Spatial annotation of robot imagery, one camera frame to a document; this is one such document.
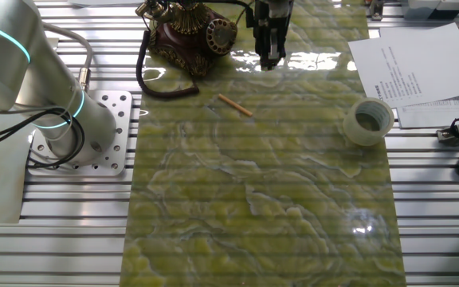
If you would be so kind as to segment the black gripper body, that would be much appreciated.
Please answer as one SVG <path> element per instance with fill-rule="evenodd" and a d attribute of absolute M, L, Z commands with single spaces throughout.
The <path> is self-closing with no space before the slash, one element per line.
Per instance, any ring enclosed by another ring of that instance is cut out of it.
<path fill-rule="evenodd" d="M 277 38 L 285 37 L 286 39 L 293 4 L 293 0 L 255 1 L 253 36 L 256 53 L 258 53 L 259 39 L 266 37 L 269 40 L 269 53 L 277 54 Z"/>

